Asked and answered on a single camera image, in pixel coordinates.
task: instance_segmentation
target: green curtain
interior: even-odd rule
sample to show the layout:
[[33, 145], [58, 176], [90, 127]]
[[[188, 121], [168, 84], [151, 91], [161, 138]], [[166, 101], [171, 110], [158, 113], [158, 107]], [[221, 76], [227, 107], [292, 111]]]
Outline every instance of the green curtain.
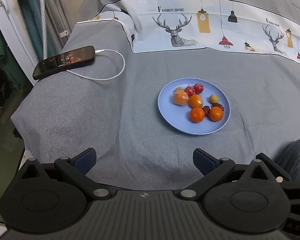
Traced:
[[[18, 0], [21, 13], [28, 30], [28, 34], [34, 51], [40, 60], [43, 60], [43, 44], [42, 44], [42, 23], [41, 23], [41, 11], [39, 0]], [[52, 38], [47, 33], [48, 38], [48, 57], [52, 57], [58, 54]]]
[[0, 31], [0, 68], [6, 73], [12, 85], [18, 91], [29, 86], [29, 80], [23, 73], [18, 62], [14, 58], [12, 52], [7, 46], [7, 43]]

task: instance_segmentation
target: white charging cable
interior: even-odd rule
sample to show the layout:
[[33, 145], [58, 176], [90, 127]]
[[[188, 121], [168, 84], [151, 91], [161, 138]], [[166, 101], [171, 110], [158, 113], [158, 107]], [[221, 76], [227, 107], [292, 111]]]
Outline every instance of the white charging cable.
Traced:
[[115, 75], [114, 77], [111, 77], [111, 78], [90, 78], [90, 77], [80, 75], [80, 74], [78, 74], [76, 72], [73, 72], [71, 70], [67, 70], [67, 71], [69, 73], [72, 73], [73, 75], [78, 76], [78, 77], [82, 77], [82, 78], [89, 79], [89, 80], [94, 80], [94, 81], [108, 81], [108, 80], [115, 79], [116, 77], [120, 76], [122, 74], [122, 72], [124, 71], [124, 69], [126, 67], [126, 61], [125, 61], [124, 57], [122, 56], [122, 54], [120, 52], [118, 52], [116, 50], [113, 50], [113, 49], [99, 49], [99, 50], [96, 50], [95, 54], [98, 54], [98, 53], [103, 52], [103, 51], [113, 51], [113, 52], [119, 54], [122, 57], [122, 60], [123, 60], [122, 70], [117, 75]]

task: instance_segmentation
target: small yellow fruit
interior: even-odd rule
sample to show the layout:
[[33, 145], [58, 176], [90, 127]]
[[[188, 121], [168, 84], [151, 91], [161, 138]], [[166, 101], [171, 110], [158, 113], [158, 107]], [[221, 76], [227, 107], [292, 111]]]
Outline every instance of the small yellow fruit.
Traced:
[[210, 102], [212, 103], [212, 104], [215, 104], [215, 103], [218, 103], [219, 102], [219, 98], [217, 97], [217, 95], [211, 95], [210, 96]]
[[177, 91], [183, 91], [184, 89], [183, 89], [183, 87], [177, 87], [176, 89], [175, 89], [175, 92], [177, 92]]

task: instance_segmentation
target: smartphone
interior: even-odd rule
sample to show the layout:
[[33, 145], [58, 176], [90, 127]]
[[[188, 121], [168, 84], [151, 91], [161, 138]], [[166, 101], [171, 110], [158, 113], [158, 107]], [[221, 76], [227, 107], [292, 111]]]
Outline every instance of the smartphone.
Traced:
[[93, 61], [94, 57], [93, 46], [67, 51], [40, 61], [36, 65], [32, 77], [34, 80], [38, 80], [67, 69], [83, 67]]

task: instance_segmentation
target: person's knee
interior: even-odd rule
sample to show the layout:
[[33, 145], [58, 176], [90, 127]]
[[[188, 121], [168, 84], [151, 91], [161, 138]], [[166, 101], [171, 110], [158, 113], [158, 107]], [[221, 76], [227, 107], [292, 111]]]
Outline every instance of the person's knee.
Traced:
[[290, 174], [292, 180], [300, 180], [300, 139], [293, 142], [276, 163]]

